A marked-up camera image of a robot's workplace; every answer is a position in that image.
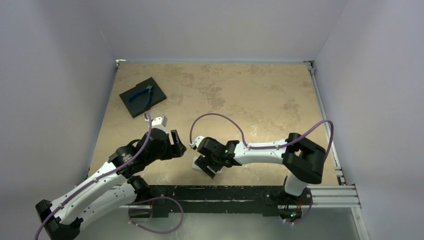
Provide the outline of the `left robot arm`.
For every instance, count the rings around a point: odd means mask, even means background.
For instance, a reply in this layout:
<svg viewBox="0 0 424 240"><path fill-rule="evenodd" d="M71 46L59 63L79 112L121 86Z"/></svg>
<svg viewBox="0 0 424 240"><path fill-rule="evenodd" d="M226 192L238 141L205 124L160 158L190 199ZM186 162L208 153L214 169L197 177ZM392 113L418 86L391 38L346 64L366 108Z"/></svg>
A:
<svg viewBox="0 0 424 240"><path fill-rule="evenodd" d="M156 204L175 199L152 189L137 173L157 160L184 155L187 148L178 132L149 128L142 139L119 147L93 175L81 184L35 206L41 225L34 239L45 231L51 240L74 240L82 230L113 210L126 205Z"/></svg>

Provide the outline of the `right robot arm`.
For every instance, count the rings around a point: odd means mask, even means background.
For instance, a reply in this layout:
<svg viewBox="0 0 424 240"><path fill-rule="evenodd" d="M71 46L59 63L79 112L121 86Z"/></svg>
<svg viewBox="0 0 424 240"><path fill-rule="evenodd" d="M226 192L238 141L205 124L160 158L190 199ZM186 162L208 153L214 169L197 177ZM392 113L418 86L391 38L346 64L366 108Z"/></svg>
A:
<svg viewBox="0 0 424 240"><path fill-rule="evenodd" d="M222 144L214 138L198 136L189 144L199 153L192 168L214 178L223 168L248 164L278 164L290 174L280 196L288 204L300 198L304 189L322 183L327 151L317 143L292 132L286 139L274 142L243 143L230 140Z"/></svg>

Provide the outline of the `white remote control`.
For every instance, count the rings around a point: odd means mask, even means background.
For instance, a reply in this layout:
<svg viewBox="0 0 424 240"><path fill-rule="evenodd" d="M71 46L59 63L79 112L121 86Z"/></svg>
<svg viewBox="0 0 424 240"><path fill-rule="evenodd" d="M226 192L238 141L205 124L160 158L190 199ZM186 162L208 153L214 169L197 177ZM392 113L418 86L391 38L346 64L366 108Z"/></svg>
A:
<svg viewBox="0 0 424 240"><path fill-rule="evenodd" d="M194 169L194 170L199 170L199 171L201 171L202 169L196 164L196 161L197 161L198 159L197 158L194 158L193 159L193 161L192 161L192 164L191 164L191 167Z"/></svg>

